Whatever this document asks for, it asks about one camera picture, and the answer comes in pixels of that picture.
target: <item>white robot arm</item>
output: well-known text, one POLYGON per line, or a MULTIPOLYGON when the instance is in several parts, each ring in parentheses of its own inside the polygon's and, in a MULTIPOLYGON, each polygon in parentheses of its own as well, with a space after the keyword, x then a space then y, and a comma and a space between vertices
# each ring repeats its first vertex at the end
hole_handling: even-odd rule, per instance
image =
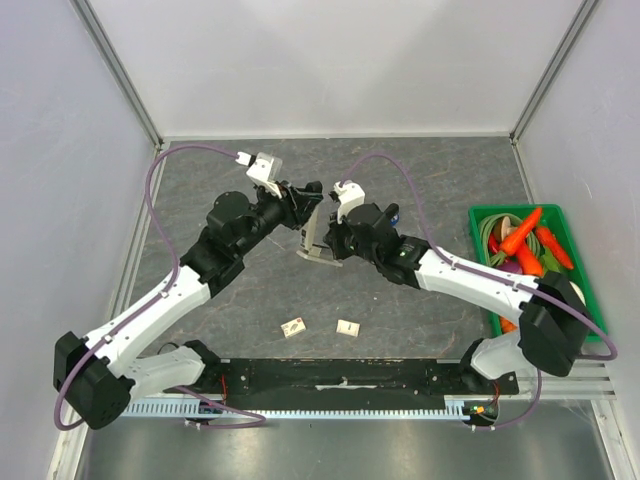
POLYGON ((256 188, 252 204, 240 192, 227 192, 214 202, 207 226, 181 258, 174 284, 168 275, 127 311, 82 339, 72 332, 55 346, 54 387, 60 391, 72 369, 92 349, 94 355, 69 384, 65 399, 91 428, 101 428, 131 401, 176 385, 191 385, 202 374, 207 356, 199 341, 170 353, 139 359, 142 351, 167 328, 224 289, 244 269, 243 257, 278 225, 298 230, 322 201, 322 185, 296 188, 278 182, 282 161, 266 154, 240 154, 256 188), (149 300, 160 298, 139 313, 149 300), (130 321, 132 314, 137 317, 130 321), (112 334, 114 328, 124 325, 112 334))
POLYGON ((425 240, 397 233, 390 222, 398 212, 397 205, 391 204, 381 211, 377 205, 365 203, 364 191, 352 182, 336 183, 330 195, 339 207, 331 218, 324 242, 335 260, 359 256, 373 263, 393 283, 453 295, 495 312, 519 327, 506 335, 472 344, 462 362, 467 363, 469 382, 497 379, 531 365, 556 376, 569 374, 588 328, 559 308, 511 286, 541 290, 588 316, 567 277, 554 272, 543 278, 501 272, 440 248, 440 255, 448 257, 445 262, 425 240), (509 285, 460 268, 465 265, 502 277, 509 285))

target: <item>green tray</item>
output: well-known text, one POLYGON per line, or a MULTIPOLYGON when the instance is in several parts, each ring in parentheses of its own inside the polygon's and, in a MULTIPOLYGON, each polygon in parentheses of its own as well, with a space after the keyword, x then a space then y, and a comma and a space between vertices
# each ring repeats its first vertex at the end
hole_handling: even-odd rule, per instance
MULTIPOLYGON (((593 321, 598 327, 600 327, 605 333, 607 327, 604 324, 602 313, 596 302, 595 295, 587 279, 587 274, 582 264, 582 259, 576 248, 576 244, 571 237, 569 226, 562 214, 562 210, 558 205, 552 204, 540 204, 540 205, 480 205, 477 207, 471 207, 469 209, 469 220, 471 221, 471 238, 473 239, 473 246, 476 250, 476 257, 478 261, 484 265, 487 265, 488 258, 484 254, 482 243, 480 241, 480 231, 478 230, 478 224, 486 217, 490 215, 496 215, 499 213, 511 213, 522 219, 529 215, 535 207, 542 207, 543 213, 540 223, 546 225, 555 234, 556 238, 562 248, 566 250, 569 257, 573 260, 574 269, 568 271, 569 279, 580 287, 584 297, 587 301, 587 308, 591 313, 593 321)), ((500 319, 497 314, 489 312, 489 324, 491 325, 491 331, 494 337, 502 335, 500 329, 500 319)), ((587 342, 600 342, 600 337, 593 332, 589 332, 587 342)))

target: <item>white block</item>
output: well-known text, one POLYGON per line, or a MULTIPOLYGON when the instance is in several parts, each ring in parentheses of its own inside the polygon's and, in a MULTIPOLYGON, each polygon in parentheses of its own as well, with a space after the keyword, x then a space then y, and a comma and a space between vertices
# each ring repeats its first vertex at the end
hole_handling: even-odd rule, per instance
POLYGON ((294 335, 297 335, 300 332, 304 332, 307 329, 307 327, 305 327, 304 325, 304 322, 302 321, 302 318, 300 317, 291 320, 290 322, 283 323, 282 325, 280 325, 280 328, 282 328, 284 336, 287 338, 293 337, 294 335))
POLYGON ((336 328, 336 332, 343 333, 345 335, 351 335, 352 337, 357 337, 359 331, 359 323, 347 322, 346 320, 338 320, 338 328, 336 328))

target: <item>cable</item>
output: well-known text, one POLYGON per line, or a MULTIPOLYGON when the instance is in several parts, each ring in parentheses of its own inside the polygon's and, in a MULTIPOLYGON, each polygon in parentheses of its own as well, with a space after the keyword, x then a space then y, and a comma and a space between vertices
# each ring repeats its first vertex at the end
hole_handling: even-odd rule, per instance
POLYGON ((180 348, 180 345, 178 345, 176 342, 167 342, 167 343, 165 343, 164 345, 162 345, 162 346, 158 349, 158 351, 156 352, 156 355, 160 355, 160 352, 162 352, 162 349, 163 349, 164 347, 166 347, 167 345, 171 345, 171 346, 172 346, 172 347, 174 347, 176 350, 177 350, 178 348, 180 348))
POLYGON ((224 375, 222 375, 221 379, 222 379, 222 403, 226 405, 227 397, 229 396, 229 394, 227 393, 227 382, 224 379, 224 375))
MULTIPOLYGON (((409 172, 402 165, 402 163, 400 163, 400 161, 396 160, 392 156, 387 155, 385 153, 379 153, 379 152, 369 153, 361 157, 360 159, 358 159, 351 166, 351 168, 349 168, 349 170, 346 171, 346 173, 342 176, 342 179, 340 180, 340 186, 344 185, 344 182, 346 182, 351 178, 351 175, 353 174, 353 172, 363 162, 370 160, 371 158, 384 158, 389 162, 391 162, 398 170, 400 170, 400 172, 402 173, 402 175, 404 176, 405 180, 409 185, 409 189, 411 190, 411 193, 413 194, 413 199, 416 204, 416 208, 418 209, 418 219, 420 221, 420 227, 422 229, 422 232, 424 233, 424 236, 427 242, 429 242, 429 245, 431 246, 433 251, 436 253, 436 255, 438 255, 438 257, 440 257, 440 259, 443 262, 445 262, 447 265, 451 266, 453 264, 453 261, 442 252, 440 247, 435 242, 433 235, 431 234, 431 230, 429 229, 429 227, 427 227, 427 221, 425 219, 425 215, 422 210, 422 200, 420 198, 420 195, 418 194, 418 190, 415 184, 413 183, 413 179, 409 175, 409 172)), ((465 265, 463 263, 456 263, 456 268, 459 268, 460 270, 464 270, 469 273, 473 273, 483 278, 487 278, 489 280, 493 280, 495 282, 501 283, 508 287, 513 287, 516 290, 519 288, 527 293, 530 293, 531 295, 535 295, 538 298, 541 298, 542 300, 560 308, 561 310, 564 310, 566 313, 568 313, 569 315, 571 315, 572 317, 580 321, 582 324, 586 325, 591 331, 593 331, 596 335, 598 335, 598 337, 600 337, 600 339, 607 345, 607 348, 609 349, 609 354, 607 355, 580 355, 578 358, 582 358, 586 360, 608 361, 608 360, 614 360, 615 358, 618 357, 618 349, 614 345, 613 341, 609 338, 609 336, 600 327, 598 327, 595 323, 593 323, 591 320, 589 320, 585 315, 577 311, 575 308, 567 305, 564 302, 561 302, 557 298, 554 298, 547 293, 539 291, 536 288, 532 288, 527 285, 519 285, 517 281, 511 281, 511 280, 502 278, 498 275, 494 275, 492 273, 479 270, 470 265, 465 265)))
POLYGON ((494 430, 502 430, 504 428, 508 428, 511 427, 513 425, 516 425, 517 423, 522 422, 523 420, 526 420, 527 418, 529 418, 531 416, 531 414, 535 411, 536 408, 538 408, 538 405, 540 404, 540 395, 542 394, 542 372, 538 369, 538 386, 536 387, 536 393, 533 396, 533 400, 531 400, 531 403, 529 404, 529 407, 525 410, 525 412, 512 419, 512 420, 508 420, 504 423, 501 423, 500 425, 492 425, 490 427, 475 427, 474 430, 480 430, 480 431, 484 431, 484 432, 492 432, 494 430))
POLYGON ((87 353, 85 353, 84 356, 80 358, 78 363, 76 363, 74 367, 71 369, 71 371, 69 372, 69 375, 67 375, 67 378, 65 379, 65 381, 62 383, 62 386, 60 387, 60 391, 58 392, 56 403, 53 409, 53 423, 55 424, 56 428, 58 428, 58 430, 62 430, 62 431, 73 430, 74 428, 77 428, 84 423, 84 420, 80 419, 75 423, 72 423, 70 425, 65 425, 64 423, 62 423, 62 420, 60 418, 62 416, 62 402, 64 401, 64 398, 66 397, 67 392, 69 391, 69 387, 71 386, 71 383, 73 383, 75 378, 78 376, 78 373, 80 372, 80 370, 82 370, 82 368, 86 365, 89 359, 93 357, 96 354, 96 352, 100 350, 107 343, 106 338, 113 337, 114 335, 116 335, 120 330, 122 330, 124 327, 129 325, 131 322, 133 322, 136 318, 138 318, 144 312, 149 310, 153 305, 155 305, 161 298, 163 298, 162 297, 163 295, 169 292, 169 290, 173 287, 173 284, 176 278, 178 278, 178 273, 180 270, 180 259, 178 258, 178 255, 176 254, 176 251, 173 248, 171 240, 169 239, 164 229, 160 225, 160 222, 158 221, 158 216, 156 215, 156 211, 153 208, 153 200, 151 198, 151 182, 153 180, 153 174, 155 173, 156 169, 169 155, 171 155, 172 153, 179 152, 181 150, 189 149, 189 148, 200 149, 200 150, 210 150, 213 152, 217 152, 221 155, 225 155, 227 157, 231 157, 234 159, 238 158, 237 153, 230 152, 221 147, 216 147, 214 145, 189 143, 186 145, 178 145, 177 147, 173 147, 173 148, 169 148, 168 150, 165 150, 164 152, 162 152, 160 155, 156 157, 156 159, 153 161, 153 163, 149 167, 149 171, 147 172, 147 177, 144 184, 144 201, 147 205, 147 209, 149 210, 149 216, 151 217, 151 222, 153 223, 153 226, 156 228, 156 231, 158 232, 158 234, 160 235, 160 238, 162 238, 162 241, 166 245, 167 250, 169 251, 169 254, 171 255, 171 277, 169 278, 169 281, 167 282, 166 286, 163 287, 162 290, 158 292, 158 294, 153 296, 147 303, 142 305, 136 311, 132 312, 131 315, 125 318, 118 325, 113 327, 113 329, 111 329, 109 333, 107 333, 104 337, 98 340, 98 342, 92 348, 90 348, 89 351, 87 351, 87 353))
POLYGON ((186 421, 187 425, 190 426, 195 426, 196 428, 204 428, 204 429, 209 429, 209 430, 232 430, 232 429, 238 429, 238 428, 252 428, 252 427, 258 427, 260 425, 262 425, 264 422, 267 421, 266 417, 258 414, 258 413, 253 413, 253 412, 247 412, 246 410, 238 410, 237 408, 233 408, 233 407, 229 407, 227 405, 223 405, 221 403, 218 402, 214 402, 213 400, 205 397, 204 395, 200 395, 199 393, 196 393, 192 390, 189 390, 187 387, 176 387, 176 390, 180 390, 182 393, 186 393, 187 395, 191 395, 192 397, 197 398, 198 400, 202 400, 205 403, 208 403, 209 405, 211 405, 212 407, 217 408, 218 410, 223 410, 226 412, 230 412, 230 413, 235 413, 237 415, 244 415, 245 417, 251 417, 251 418, 255 418, 256 420, 254 422, 248 422, 248 423, 227 423, 227 424, 214 424, 214 425, 205 425, 205 424, 201 424, 201 423, 196 423, 193 421, 186 421))
POLYGON ((496 394, 494 395, 493 400, 491 400, 489 406, 497 405, 498 400, 500 400, 500 385, 498 384, 497 380, 493 381, 493 388, 495 388, 496 394))

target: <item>white cable clip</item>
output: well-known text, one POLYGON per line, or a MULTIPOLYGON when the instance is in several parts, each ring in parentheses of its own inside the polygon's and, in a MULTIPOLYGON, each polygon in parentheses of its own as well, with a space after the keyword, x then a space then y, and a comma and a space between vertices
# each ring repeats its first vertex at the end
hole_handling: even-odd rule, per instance
POLYGON ((251 162, 251 155, 245 152, 238 152, 238 158, 236 158, 236 163, 238 165, 242 165, 243 167, 248 167, 251 162))

